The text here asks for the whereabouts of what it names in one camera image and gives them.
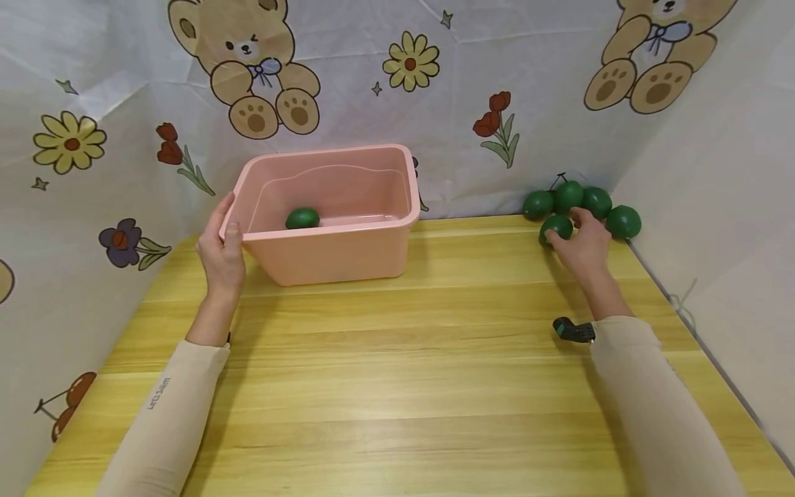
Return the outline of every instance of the bear bow tie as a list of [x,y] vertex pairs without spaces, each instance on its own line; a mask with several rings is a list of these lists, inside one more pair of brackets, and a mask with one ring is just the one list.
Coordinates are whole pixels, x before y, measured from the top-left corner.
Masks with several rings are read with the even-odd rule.
[[693,27],[687,21],[674,22],[667,26],[652,24],[649,36],[646,37],[645,41],[651,42],[649,44],[649,52],[654,51],[654,55],[656,56],[660,52],[660,45],[663,41],[668,43],[682,41],[689,37],[692,31]]
[[268,76],[275,76],[281,71],[281,62],[273,57],[268,57],[257,65],[246,66],[254,78],[259,78],[260,83],[273,87]]

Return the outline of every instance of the hand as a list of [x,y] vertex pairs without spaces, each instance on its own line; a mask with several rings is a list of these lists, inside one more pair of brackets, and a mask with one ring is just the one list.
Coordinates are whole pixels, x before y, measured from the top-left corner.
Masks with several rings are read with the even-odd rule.
[[243,235],[236,223],[227,225],[226,242],[218,235],[223,217],[234,200],[235,194],[229,192],[210,214],[207,227],[196,244],[196,252],[199,253],[204,274],[207,276],[207,297],[212,300],[231,299],[236,304],[246,279],[246,263],[242,254]]
[[553,230],[547,230],[545,235],[563,265],[584,285],[594,276],[609,274],[607,250],[611,235],[587,209],[572,208],[572,218],[580,230],[571,240],[562,239]]

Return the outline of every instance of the green lime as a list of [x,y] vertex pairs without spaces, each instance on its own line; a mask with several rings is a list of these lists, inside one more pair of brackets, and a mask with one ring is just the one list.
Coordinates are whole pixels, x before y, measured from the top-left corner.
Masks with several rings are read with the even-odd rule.
[[305,227],[320,226],[320,216],[315,209],[302,207],[290,212],[285,222],[288,230],[299,230]]
[[555,212],[568,214],[572,207],[583,203],[583,187],[576,181],[567,181],[555,190]]
[[543,190],[533,192],[525,199],[525,203],[522,205],[522,214],[531,221],[540,221],[552,212],[554,204],[552,193]]
[[549,219],[544,221],[544,224],[541,225],[541,231],[538,232],[538,242],[543,247],[550,247],[546,235],[544,235],[547,230],[554,230],[562,239],[568,240],[572,237],[574,227],[565,215],[555,214],[550,216]]
[[619,205],[607,215],[605,226],[616,238],[633,238],[641,232],[641,216],[632,207]]
[[598,220],[602,220],[607,217],[607,214],[610,213],[610,210],[613,208],[613,200],[610,200],[610,194],[602,190],[601,188],[596,188],[595,186],[591,186],[590,188],[586,188],[583,192],[583,208],[591,211],[591,214]]

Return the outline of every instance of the arm sleeve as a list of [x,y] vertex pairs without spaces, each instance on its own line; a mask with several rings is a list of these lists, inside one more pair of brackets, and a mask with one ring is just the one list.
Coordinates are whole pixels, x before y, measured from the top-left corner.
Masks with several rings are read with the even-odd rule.
[[696,401],[644,321],[595,323],[596,370],[611,392],[649,497],[740,497],[745,492]]
[[207,424],[224,348],[181,342],[127,431],[96,497],[176,497]]

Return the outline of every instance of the wood grain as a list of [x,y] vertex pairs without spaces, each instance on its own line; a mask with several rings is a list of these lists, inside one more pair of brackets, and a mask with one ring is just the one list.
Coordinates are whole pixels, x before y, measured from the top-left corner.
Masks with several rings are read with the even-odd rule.
[[[642,481],[588,348],[572,278],[519,216],[419,222],[396,279],[275,286],[248,259],[202,449],[183,495],[622,496]],[[27,495],[91,495],[204,295],[180,244]],[[749,495],[795,480],[623,243],[610,266],[727,448]]]

